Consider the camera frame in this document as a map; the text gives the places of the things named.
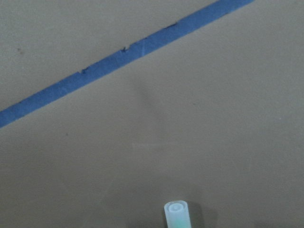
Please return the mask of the green highlighter pen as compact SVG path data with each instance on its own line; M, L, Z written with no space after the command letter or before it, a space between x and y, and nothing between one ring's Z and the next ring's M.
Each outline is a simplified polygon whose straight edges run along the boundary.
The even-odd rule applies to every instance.
M176 200L164 205L167 228L191 228L187 202Z

